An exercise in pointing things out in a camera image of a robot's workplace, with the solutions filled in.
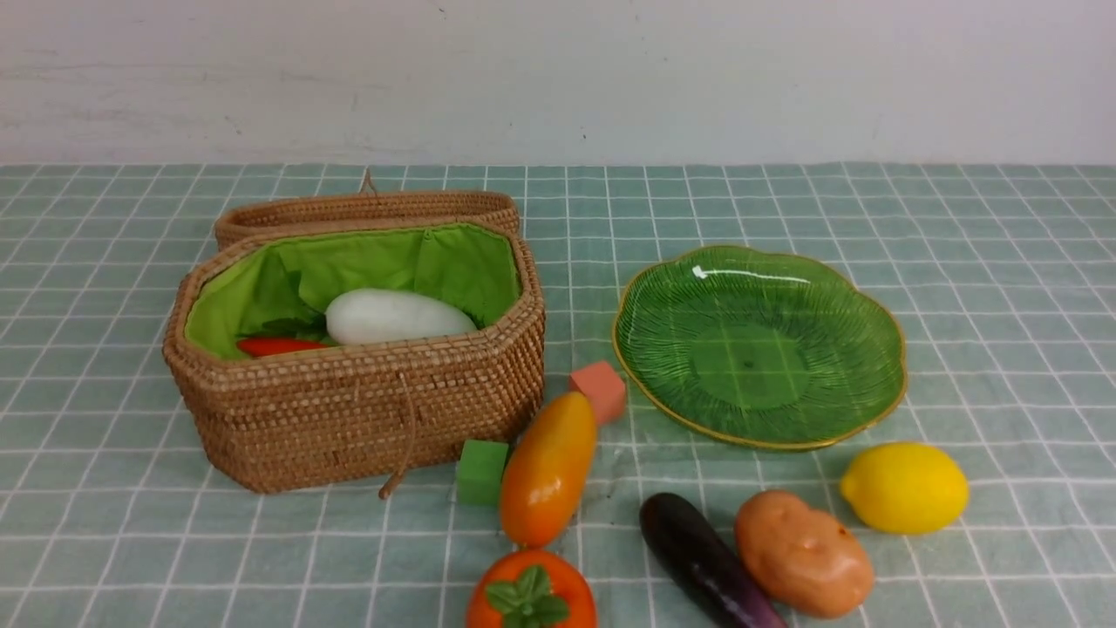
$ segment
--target tomato stem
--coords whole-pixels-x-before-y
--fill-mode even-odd
[[[540,564],[521,571],[514,582],[492,582],[485,587],[484,597],[503,616],[507,628],[546,628],[569,618],[569,605],[554,595],[550,574]]]

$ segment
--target lemon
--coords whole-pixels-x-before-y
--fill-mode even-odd
[[[840,494],[868,528],[926,534],[961,516],[969,482],[952,458],[922,443],[887,443],[860,452],[840,481]]]

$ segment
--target wicker basket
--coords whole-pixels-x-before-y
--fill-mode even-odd
[[[291,235],[472,222],[508,239],[522,293],[480,331],[221,360],[186,340],[202,286],[264,243]],[[214,467],[256,493],[391,473],[386,499],[408,468],[450,463],[466,439],[510,442],[542,404],[546,312],[535,260],[509,229],[478,219],[309,222],[242,238],[179,287],[163,357]]]
[[[355,194],[241,205],[221,214],[213,225],[213,234],[218,250],[224,250],[249,235],[278,232],[290,224],[381,221],[402,216],[472,219],[519,233],[519,210],[508,194],[471,190],[379,193],[372,182],[371,172],[365,171],[364,182]]]

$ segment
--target green fabric lining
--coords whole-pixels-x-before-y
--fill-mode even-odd
[[[286,337],[336,345],[326,307],[357,288],[410,290],[496,323],[522,287],[507,238],[471,223],[286,238],[208,281],[186,318],[186,340],[224,360],[237,341]]]

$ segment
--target white wall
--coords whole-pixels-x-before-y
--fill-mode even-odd
[[[1116,0],[0,0],[0,161],[1116,163]]]

